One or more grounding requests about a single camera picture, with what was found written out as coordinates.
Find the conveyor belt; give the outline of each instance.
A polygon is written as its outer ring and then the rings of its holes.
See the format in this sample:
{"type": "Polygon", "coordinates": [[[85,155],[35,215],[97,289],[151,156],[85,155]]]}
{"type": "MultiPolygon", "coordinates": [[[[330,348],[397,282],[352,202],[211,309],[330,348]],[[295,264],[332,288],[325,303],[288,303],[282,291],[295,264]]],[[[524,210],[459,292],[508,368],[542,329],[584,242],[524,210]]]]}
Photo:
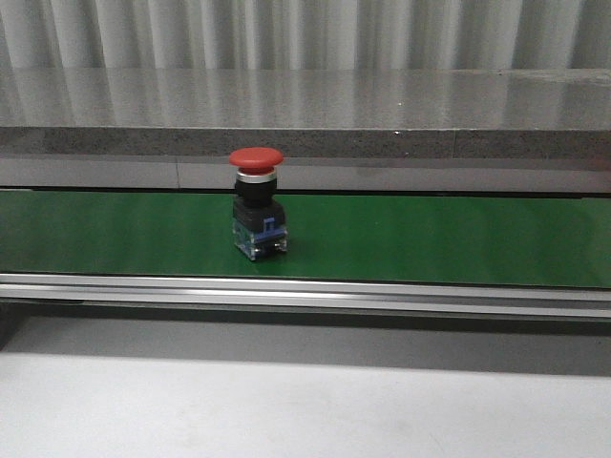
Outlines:
{"type": "MultiPolygon", "coordinates": [[[[5,287],[0,294],[15,295],[14,290],[7,292],[7,284],[48,284],[48,278],[83,287],[116,286],[116,281],[103,279],[118,276],[128,287],[130,278],[152,276],[170,279],[166,286],[183,289],[183,278],[205,277],[201,280],[216,283],[199,283],[194,289],[220,291],[230,283],[219,284],[218,278],[234,279],[229,289],[239,289],[246,297],[243,302],[257,302],[249,296],[252,284],[235,286],[235,281],[247,278],[257,279],[254,289],[314,291],[318,296],[312,296],[313,301],[341,293],[341,298],[332,299],[356,303],[358,298],[348,293],[363,292],[369,294],[366,301],[360,298],[367,307],[371,289],[380,285],[378,299],[392,308],[389,302],[403,302],[414,294],[400,289],[413,283],[522,291],[534,286],[561,288],[569,295],[575,295],[576,288],[589,290],[591,297],[582,299],[604,302],[609,312],[611,199],[280,195],[288,217],[289,253],[251,262],[232,243],[231,198],[198,193],[0,192],[0,283],[5,287]],[[36,274],[51,275],[36,280],[36,274]],[[66,280],[63,274],[76,280],[66,280]],[[97,280],[83,280],[93,277],[97,280]],[[336,281],[344,286],[320,287],[336,281]]],[[[163,296],[161,290],[150,289],[162,284],[150,279],[132,286],[163,296]]],[[[440,291],[434,295],[449,294],[440,291]]],[[[554,294],[516,293],[527,300],[552,300],[554,294]]],[[[500,296],[505,301],[512,297],[500,296]]],[[[83,294],[83,299],[91,298],[96,295],[83,294]]],[[[223,297],[214,301],[223,302],[223,297]]]]}

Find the aluminum rail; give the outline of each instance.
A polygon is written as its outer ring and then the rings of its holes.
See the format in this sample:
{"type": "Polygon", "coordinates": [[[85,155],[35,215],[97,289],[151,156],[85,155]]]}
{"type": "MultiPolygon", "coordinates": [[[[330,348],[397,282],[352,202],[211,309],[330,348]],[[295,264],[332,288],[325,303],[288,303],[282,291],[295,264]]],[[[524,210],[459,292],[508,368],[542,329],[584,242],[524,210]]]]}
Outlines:
{"type": "Polygon", "coordinates": [[[0,274],[0,300],[311,307],[611,319],[611,290],[243,278],[0,274]]]}

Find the red mushroom button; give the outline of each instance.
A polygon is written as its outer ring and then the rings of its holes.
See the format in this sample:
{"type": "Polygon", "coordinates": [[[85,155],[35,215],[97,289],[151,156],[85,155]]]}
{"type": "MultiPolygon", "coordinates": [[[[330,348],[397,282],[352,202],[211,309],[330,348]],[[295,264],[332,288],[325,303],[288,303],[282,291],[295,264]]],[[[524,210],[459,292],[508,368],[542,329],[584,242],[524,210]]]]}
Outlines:
{"type": "Polygon", "coordinates": [[[229,155],[229,162],[240,167],[240,171],[248,175],[268,174],[283,159],[280,151],[264,146],[240,148],[229,155]]]}

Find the corrugated metal panel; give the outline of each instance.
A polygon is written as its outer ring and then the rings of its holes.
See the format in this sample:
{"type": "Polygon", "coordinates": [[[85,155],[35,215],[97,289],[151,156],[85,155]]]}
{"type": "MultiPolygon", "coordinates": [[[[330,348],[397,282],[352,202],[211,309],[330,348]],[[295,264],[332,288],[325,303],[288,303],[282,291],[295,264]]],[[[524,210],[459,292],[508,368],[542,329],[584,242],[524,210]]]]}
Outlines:
{"type": "Polygon", "coordinates": [[[611,68],[611,0],[0,0],[0,65],[611,68]]]}

